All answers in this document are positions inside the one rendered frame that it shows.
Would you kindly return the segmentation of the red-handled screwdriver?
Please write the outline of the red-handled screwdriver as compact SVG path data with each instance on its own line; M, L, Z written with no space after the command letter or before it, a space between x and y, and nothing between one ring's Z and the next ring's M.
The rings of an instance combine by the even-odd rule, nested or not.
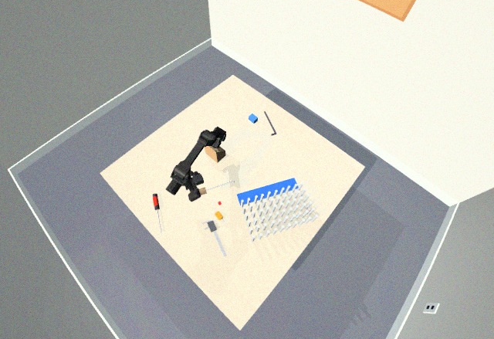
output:
M160 230L161 230L161 225L160 225L160 220L159 220L159 215L158 215L158 210L160 209L160 207L159 207L157 193L154 193L152 196L153 196L153 202L154 202L154 210L155 211L157 210L157 217L158 217L158 221L159 221L159 227L160 227Z

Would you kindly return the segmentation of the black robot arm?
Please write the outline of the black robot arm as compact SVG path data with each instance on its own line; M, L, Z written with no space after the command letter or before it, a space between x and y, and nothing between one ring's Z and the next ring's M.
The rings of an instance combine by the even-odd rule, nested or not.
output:
M213 131L202 131L197 139L197 143L191 149L185 160L181 161L174 167L174 170L172 171L170 176L172 181L165 189L172 195L176 195L181 186L189 181L189 172L191 171L191 165L193 164L197 156L201 153L202 149L206 146L219 148L222 141L225 141L225 138L226 131L222 130L220 127L215 127ZM202 175L197 171L194 171L191 179L191 184L194 188L197 188L196 185L204 184Z

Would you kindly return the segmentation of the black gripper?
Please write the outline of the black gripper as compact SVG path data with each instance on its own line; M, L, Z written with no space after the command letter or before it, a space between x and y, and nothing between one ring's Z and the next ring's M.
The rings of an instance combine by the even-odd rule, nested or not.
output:
M194 188L193 185L191 184L191 182L192 182L191 176L193 175L194 172L190 171L189 173L190 173L189 181L182 186L185 187L186 190L189 190L191 192L188 194L188 197L189 197L189 200L191 202L193 202L193 201L196 201L197 199L199 199L201 197L201 195L200 195L199 189Z

